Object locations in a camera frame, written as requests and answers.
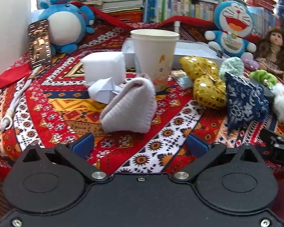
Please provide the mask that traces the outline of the red plastic crate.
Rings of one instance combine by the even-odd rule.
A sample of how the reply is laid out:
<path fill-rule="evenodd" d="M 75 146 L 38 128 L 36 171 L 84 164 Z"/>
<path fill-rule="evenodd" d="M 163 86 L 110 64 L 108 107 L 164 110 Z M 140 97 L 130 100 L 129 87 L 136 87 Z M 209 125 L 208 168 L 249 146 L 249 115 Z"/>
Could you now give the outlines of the red plastic crate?
<path fill-rule="evenodd" d="M 126 23 L 140 23 L 143 21 L 141 9 L 115 11 L 108 14 Z"/>

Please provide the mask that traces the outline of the gold sequin heart cushion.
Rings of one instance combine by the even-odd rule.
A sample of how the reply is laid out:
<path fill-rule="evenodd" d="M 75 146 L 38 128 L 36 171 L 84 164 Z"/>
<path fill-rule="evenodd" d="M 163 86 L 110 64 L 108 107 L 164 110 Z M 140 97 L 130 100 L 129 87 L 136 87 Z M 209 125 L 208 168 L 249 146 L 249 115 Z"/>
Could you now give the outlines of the gold sequin heart cushion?
<path fill-rule="evenodd" d="M 179 59 L 182 70 L 193 82 L 193 98 L 213 109 L 226 106 L 226 84 L 218 77 L 218 66 L 212 60 L 199 56 Z"/>

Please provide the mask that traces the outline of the lime green scrunchie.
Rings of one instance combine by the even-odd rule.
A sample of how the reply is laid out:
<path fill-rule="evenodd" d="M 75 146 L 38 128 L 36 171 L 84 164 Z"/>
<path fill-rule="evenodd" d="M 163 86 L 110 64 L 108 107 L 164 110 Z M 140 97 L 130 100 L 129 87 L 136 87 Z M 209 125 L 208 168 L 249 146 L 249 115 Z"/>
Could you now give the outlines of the lime green scrunchie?
<path fill-rule="evenodd" d="M 258 70 L 251 72 L 249 74 L 249 77 L 251 79 L 257 80 L 258 82 L 260 82 L 267 88 L 272 88 L 278 83 L 277 78 L 273 74 L 263 69 L 258 69 Z"/>

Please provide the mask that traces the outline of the white foam block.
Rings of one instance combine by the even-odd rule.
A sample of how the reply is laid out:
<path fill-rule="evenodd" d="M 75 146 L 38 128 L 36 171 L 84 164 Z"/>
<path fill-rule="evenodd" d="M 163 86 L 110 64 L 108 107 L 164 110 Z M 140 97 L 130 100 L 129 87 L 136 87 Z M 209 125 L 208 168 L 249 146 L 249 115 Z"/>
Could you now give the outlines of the white foam block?
<path fill-rule="evenodd" d="M 112 78 L 119 85 L 126 78 L 125 57 L 121 51 L 95 52 L 80 60 L 87 83 Z"/>

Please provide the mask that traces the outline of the white pvc pipe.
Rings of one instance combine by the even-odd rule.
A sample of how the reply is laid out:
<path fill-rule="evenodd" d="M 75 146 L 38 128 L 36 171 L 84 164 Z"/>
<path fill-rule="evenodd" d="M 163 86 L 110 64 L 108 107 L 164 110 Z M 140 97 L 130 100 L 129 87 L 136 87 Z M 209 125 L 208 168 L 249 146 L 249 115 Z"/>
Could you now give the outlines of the white pvc pipe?
<path fill-rule="evenodd" d="M 180 29 L 180 21 L 175 21 L 174 22 L 174 32 L 179 33 Z"/>

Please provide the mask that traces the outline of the blue face mask pack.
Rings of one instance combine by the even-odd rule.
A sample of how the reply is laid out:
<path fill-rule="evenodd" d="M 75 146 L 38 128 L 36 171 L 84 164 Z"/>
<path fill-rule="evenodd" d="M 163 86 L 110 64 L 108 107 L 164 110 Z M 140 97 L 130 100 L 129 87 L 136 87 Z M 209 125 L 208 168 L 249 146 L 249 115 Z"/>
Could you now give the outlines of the blue face mask pack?
<path fill-rule="evenodd" d="M 176 82 L 179 85 L 179 87 L 183 90 L 193 87 L 193 82 L 190 80 L 188 76 L 181 76 L 176 80 Z"/>

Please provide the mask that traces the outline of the purple small plush toy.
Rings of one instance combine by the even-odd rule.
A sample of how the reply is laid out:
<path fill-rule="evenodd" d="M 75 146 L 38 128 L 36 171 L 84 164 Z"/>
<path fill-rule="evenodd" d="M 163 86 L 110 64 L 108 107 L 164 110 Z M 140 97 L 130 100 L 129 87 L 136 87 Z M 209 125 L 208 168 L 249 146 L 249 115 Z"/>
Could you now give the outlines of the purple small plush toy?
<path fill-rule="evenodd" d="M 250 71 L 255 71 L 260 68 L 259 63 L 257 61 L 254 61 L 253 59 L 247 57 L 241 57 L 241 60 L 244 63 L 244 67 Z"/>

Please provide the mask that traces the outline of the navy floral fabric pouch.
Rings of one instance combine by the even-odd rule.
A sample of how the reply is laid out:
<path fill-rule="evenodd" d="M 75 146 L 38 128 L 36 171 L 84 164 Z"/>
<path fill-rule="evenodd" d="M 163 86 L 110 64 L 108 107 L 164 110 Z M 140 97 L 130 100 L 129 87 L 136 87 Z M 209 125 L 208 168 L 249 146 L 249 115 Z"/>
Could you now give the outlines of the navy floral fabric pouch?
<path fill-rule="evenodd" d="M 227 127 L 232 132 L 252 121 L 264 121 L 269 114 L 269 102 L 260 85 L 226 72 Z"/>

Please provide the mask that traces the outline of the Doraemon plush toy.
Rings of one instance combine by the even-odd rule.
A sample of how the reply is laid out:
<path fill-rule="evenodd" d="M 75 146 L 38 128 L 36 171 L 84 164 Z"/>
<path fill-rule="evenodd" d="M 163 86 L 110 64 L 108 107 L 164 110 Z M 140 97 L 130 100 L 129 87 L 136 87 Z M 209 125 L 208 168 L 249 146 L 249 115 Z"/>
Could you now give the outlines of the Doraemon plush toy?
<path fill-rule="evenodd" d="M 253 59 L 257 47 L 245 40 L 253 30 L 248 8 L 236 1 L 222 2 L 214 11 L 214 23 L 218 30 L 205 32 L 210 47 L 230 57 Z"/>

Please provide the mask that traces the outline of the small candy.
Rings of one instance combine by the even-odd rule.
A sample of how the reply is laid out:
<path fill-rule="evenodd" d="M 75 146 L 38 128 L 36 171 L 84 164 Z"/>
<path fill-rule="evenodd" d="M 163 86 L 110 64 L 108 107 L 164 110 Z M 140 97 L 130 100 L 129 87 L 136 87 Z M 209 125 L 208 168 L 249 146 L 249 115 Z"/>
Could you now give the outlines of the small candy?
<path fill-rule="evenodd" d="M 174 78 L 174 79 L 185 77 L 186 75 L 187 74 L 183 70 L 180 70 L 180 69 L 171 71 L 171 77 Z"/>

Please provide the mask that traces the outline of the brown haired doll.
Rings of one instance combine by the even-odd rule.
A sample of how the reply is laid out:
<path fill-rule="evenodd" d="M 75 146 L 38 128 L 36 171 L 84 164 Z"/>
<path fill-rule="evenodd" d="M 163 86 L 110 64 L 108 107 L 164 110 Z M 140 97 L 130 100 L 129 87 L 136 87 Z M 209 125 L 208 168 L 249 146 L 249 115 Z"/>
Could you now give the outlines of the brown haired doll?
<path fill-rule="evenodd" d="M 259 68 L 278 76 L 284 81 L 284 31 L 271 27 L 253 54 Z"/>

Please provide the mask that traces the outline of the white shallow cardboard box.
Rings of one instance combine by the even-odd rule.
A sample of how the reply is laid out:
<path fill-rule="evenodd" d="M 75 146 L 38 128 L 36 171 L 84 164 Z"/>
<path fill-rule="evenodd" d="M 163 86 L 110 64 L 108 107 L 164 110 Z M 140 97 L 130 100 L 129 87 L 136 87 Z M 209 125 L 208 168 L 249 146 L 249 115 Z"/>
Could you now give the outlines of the white shallow cardboard box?
<path fill-rule="evenodd" d="M 134 68 L 134 45 L 132 42 L 132 38 L 127 38 L 122 45 L 121 51 L 125 56 L 125 65 L 127 68 Z M 179 59 L 183 56 L 199 56 L 202 58 L 207 58 L 210 61 L 215 62 L 218 67 L 221 66 L 222 62 L 229 58 L 226 54 L 221 54 L 221 58 L 218 56 L 218 53 L 214 48 L 211 48 L 206 43 L 202 42 L 191 42 L 188 40 L 179 40 L 176 43 L 175 51 L 174 51 L 174 59 L 172 68 L 180 69 Z"/>

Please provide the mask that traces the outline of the blue round plush toy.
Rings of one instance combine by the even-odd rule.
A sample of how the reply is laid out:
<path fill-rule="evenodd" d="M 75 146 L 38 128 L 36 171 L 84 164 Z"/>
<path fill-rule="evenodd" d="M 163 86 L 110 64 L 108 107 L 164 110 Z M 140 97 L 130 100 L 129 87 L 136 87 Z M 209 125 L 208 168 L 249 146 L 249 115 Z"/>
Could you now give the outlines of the blue round plush toy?
<path fill-rule="evenodd" d="M 77 7 L 71 0 L 41 0 L 39 5 L 39 18 L 48 20 L 52 56 L 75 52 L 84 36 L 95 32 L 95 14 L 86 5 Z"/>

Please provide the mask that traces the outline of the crumpled white paper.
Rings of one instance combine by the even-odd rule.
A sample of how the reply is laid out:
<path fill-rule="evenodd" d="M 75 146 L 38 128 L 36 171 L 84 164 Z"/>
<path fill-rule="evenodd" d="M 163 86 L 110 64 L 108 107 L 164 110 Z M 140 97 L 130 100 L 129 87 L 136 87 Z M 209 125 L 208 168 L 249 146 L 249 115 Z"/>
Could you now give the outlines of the crumpled white paper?
<path fill-rule="evenodd" d="M 89 85 L 88 94 L 91 100 L 103 104 L 108 104 L 125 86 L 124 84 L 116 85 L 112 77 L 90 82 Z"/>

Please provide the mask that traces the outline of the white fluffy plush toy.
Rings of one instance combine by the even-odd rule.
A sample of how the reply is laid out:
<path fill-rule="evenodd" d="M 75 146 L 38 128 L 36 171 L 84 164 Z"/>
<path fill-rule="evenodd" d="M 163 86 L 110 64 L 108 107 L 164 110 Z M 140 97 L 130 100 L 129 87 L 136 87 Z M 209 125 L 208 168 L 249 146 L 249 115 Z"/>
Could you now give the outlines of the white fluffy plush toy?
<path fill-rule="evenodd" d="M 278 122 L 284 122 L 284 85 L 277 83 L 272 87 L 271 91 L 275 95 L 273 111 L 277 116 Z"/>

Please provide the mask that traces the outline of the patterned red tablecloth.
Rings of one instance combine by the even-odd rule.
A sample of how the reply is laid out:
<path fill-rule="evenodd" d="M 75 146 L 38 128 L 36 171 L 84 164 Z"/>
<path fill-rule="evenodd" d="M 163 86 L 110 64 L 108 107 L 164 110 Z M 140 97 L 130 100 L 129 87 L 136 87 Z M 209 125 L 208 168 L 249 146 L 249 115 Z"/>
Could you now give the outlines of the patterned red tablecloth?
<path fill-rule="evenodd" d="M 228 131 L 227 107 L 213 109 L 181 89 L 169 75 L 156 92 L 157 109 L 147 133 L 105 133 L 99 120 L 108 104 L 91 100 L 80 60 L 121 51 L 130 26 L 113 24 L 71 55 L 32 74 L 27 65 L 6 72 L 16 82 L 0 93 L 0 146 L 14 161 L 3 184 L 11 210 L 0 226 L 284 226 L 273 207 L 283 194 L 260 131 L 284 137 L 264 89 L 269 114 Z M 86 133 L 95 146 L 81 158 L 71 143 Z M 185 141 L 195 134 L 210 151 L 194 157 Z"/>

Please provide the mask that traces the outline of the smartphone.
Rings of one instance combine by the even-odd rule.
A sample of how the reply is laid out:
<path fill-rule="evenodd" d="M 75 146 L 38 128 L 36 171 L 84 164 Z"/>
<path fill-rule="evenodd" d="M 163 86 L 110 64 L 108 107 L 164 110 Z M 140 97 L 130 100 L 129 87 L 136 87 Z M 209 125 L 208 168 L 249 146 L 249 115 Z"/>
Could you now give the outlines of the smartphone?
<path fill-rule="evenodd" d="M 41 19 L 28 27 L 30 68 L 51 64 L 51 43 L 48 20 Z"/>

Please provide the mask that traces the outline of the white paper cup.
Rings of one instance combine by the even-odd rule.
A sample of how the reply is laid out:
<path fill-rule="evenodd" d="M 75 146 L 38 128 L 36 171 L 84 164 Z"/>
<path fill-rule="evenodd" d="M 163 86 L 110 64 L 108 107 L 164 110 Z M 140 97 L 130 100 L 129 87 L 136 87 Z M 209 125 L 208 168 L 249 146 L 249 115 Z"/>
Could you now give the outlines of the white paper cup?
<path fill-rule="evenodd" d="M 131 40 L 136 72 L 147 74 L 156 92 L 166 89 L 179 34 L 159 29 L 136 29 L 131 31 Z"/>

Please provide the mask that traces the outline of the green gingham scrunchie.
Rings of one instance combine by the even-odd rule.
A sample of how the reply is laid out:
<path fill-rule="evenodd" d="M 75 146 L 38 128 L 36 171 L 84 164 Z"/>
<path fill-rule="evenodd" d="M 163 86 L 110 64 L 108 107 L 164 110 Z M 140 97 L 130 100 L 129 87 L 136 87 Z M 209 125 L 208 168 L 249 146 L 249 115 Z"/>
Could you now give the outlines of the green gingham scrunchie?
<path fill-rule="evenodd" d="M 225 59 L 219 69 L 218 77 L 226 82 L 226 72 L 231 73 L 233 75 L 243 77 L 244 76 L 244 63 L 238 57 L 231 57 Z"/>

